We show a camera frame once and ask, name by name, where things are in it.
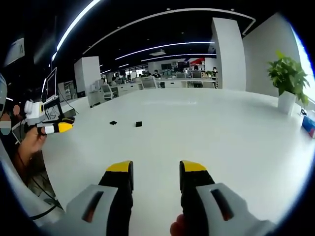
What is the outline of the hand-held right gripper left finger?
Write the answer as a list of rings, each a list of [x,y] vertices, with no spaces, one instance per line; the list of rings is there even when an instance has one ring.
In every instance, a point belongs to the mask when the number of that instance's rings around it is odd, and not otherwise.
[[[76,236],[127,236],[133,207],[133,162],[108,167],[97,185],[91,184],[67,206]]]

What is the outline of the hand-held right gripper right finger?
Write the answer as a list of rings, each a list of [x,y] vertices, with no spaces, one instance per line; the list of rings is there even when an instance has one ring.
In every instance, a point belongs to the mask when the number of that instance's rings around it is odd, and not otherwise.
[[[247,202],[223,183],[215,183],[199,163],[179,163],[181,206],[187,236],[270,236],[269,220],[250,213]]]

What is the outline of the person's left hand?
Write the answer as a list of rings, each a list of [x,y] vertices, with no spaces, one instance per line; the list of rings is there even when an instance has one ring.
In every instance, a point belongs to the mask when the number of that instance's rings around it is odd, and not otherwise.
[[[40,151],[46,141],[47,135],[44,127],[33,127],[30,129],[18,148],[22,159],[30,158],[34,153]]]

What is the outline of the person's right hand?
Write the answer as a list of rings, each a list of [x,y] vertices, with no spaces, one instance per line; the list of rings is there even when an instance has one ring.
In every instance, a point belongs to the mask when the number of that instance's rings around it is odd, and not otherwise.
[[[188,227],[187,221],[183,214],[178,215],[175,222],[170,226],[170,235],[171,236],[187,236]]]

